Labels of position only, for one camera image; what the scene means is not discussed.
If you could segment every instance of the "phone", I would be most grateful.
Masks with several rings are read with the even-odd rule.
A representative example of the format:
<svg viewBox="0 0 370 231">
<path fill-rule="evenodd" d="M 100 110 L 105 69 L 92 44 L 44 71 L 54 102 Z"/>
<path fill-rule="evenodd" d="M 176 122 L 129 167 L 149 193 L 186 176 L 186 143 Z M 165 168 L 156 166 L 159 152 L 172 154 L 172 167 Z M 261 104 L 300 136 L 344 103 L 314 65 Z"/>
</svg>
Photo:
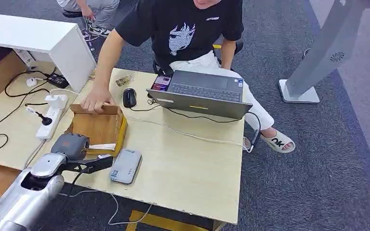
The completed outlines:
<svg viewBox="0 0 370 231">
<path fill-rule="evenodd" d="M 158 75 L 152 84 L 152 90 L 167 91 L 171 82 L 171 76 Z"/>
</svg>

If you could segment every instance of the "graphic print on t-shirt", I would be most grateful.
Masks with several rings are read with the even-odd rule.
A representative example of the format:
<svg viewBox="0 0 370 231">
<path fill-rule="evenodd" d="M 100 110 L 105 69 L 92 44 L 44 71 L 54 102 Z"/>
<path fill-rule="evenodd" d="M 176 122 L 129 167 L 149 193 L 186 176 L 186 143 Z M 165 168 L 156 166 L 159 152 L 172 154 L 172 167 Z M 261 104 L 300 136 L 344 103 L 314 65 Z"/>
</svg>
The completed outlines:
<svg viewBox="0 0 370 231">
<path fill-rule="evenodd" d="M 187 48 L 191 43 L 194 33 L 195 24 L 192 29 L 186 23 L 184 23 L 180 30 L 178 30 L 178 26 L 176 26 L 170 32 L 169 47 L 171 55 L 176 56 L 177 51 Z"/>
</svg>

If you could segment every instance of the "cardboard box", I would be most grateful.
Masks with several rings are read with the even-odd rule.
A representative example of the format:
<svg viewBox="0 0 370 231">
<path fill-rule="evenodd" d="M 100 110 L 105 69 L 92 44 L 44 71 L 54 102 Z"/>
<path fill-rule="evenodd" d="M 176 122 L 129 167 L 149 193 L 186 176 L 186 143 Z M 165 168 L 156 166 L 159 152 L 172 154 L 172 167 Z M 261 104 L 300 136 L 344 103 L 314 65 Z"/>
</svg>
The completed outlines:
<svg viewBox="0 0 370 231">
<path fill-rule="evenodd" d="M 0 93 L 13 77 L 25 70 L 26 65 L 13 51 L 0 60 Z"/>
<path fill-rule="evenodd" d="M 77 133 L 90 138 L 90 145 L 115 143 L 116 148 L 111 150 L 89 149 L 87 154 L 110 154 L 117 156 L 122 149 L 127 132 L 127 119 L 118 106 L 104 105 L 101 114 L 89 114 L 80 104 L 70 105 L 74 112 L 71 125 L 66 132 Z"/>
</svg>

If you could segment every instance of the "white desk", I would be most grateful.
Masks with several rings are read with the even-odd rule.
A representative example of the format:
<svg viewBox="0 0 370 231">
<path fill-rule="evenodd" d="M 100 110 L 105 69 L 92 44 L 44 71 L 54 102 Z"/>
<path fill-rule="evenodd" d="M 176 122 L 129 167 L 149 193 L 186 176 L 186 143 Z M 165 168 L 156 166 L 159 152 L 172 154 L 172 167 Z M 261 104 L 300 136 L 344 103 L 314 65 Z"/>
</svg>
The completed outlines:
<svg viewBox="0 0 370 231">
<path fill-rule="evenodd" d="M 96 62 L 77 24 L 0 14 L 0 47 L 47 54 L 80 92 Z"/>
</svg>

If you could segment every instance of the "gray laptop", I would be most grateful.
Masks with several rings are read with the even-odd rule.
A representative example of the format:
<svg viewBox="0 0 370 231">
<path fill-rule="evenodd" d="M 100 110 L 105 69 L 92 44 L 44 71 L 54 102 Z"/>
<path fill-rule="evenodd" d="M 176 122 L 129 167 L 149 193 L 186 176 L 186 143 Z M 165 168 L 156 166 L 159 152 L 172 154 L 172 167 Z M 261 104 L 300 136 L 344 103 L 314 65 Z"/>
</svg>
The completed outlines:
<svg viewBox="0 0 370 231">
<path fill-rule="evenodd" d="M 243 79 L 175 71 L 167 91 L 147 89 L 162 107 L 241 119 L 252 107 L 242 103 Z"/>
</svg>

